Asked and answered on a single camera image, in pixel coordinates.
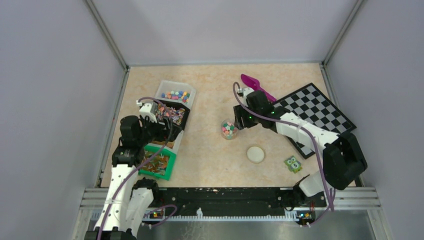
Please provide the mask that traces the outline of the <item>magenta plastic scoop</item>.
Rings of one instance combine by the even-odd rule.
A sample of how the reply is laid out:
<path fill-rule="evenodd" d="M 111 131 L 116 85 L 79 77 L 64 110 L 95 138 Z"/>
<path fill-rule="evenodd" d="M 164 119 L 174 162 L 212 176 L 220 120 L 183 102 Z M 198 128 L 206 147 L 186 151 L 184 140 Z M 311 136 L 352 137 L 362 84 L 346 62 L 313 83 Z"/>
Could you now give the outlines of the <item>magenta plastic scoop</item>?
<path fill-rule="evenodd" d="M 240 79 L 247 87 L 250 87 L 255 91 L 261 91 L 261 92 L 265 93 L 267 99 L 270 102 L 274 103 L 274 102 L 277 101 L 277 99 L 274 96 L 272 96 L 264 88 L 262 88 L 260 81 L 258 79 L 251 77 L 251 76 L 248 76 L 246 74 L 241 74 Z"/>

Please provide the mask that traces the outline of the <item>clear glass jar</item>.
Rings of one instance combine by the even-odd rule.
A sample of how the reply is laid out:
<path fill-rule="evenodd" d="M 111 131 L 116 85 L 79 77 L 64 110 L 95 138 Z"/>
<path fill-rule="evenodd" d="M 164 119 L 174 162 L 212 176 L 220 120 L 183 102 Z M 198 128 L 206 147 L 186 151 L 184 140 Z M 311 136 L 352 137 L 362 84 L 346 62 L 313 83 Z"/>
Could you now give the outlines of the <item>clear glass jar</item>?
<path fill-rule="evenodd" d="M 239 129 L 235 125 L 235 121 L 233 119 L 226 119 L 221 123 L 220 132 L 224 139 L 233 140 L 237 134 Z"/>

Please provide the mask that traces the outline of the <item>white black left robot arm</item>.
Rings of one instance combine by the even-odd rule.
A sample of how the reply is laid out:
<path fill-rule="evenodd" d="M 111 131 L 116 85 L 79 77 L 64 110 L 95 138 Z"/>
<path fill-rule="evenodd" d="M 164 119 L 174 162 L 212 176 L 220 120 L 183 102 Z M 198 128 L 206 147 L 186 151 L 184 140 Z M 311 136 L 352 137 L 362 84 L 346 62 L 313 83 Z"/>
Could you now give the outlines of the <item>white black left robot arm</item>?
<path fill-rule="evenodd" d="M 148 207 L 160 202 L 155 180 L 136 180 L 150 159 L 145 147 L 153 141 L 168 143 L 181 129 L 170 117 L 156 121 L 149 116 L 130 115 L 120 120 L 120 138 L 112 154 L 108 192 L 93 230 L 86 240 L 135 240 Z"/>

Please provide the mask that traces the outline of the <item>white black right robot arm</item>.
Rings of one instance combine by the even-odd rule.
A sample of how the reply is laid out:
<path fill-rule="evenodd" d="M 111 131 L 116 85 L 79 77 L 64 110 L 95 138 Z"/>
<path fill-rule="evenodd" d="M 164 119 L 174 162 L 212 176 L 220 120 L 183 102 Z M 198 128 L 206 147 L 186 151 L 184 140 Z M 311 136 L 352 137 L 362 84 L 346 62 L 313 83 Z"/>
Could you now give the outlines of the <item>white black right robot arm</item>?
<path fill-rule="evenodd" d="M 295 184 L 293 200 L 307 206 L 314 195 L 324 192 L 333 206 L 335 192 L 344 190 L 361 175 L 368 164 L 356 136 L 320 128 L 281 106 L 274 106 L 265 93 L 251 88 L 235 88 L 238 105 L 233 108 L 239 129 L 261 125 L 276 134 L 291 138 L 315 153 L 318 171 Z"/>

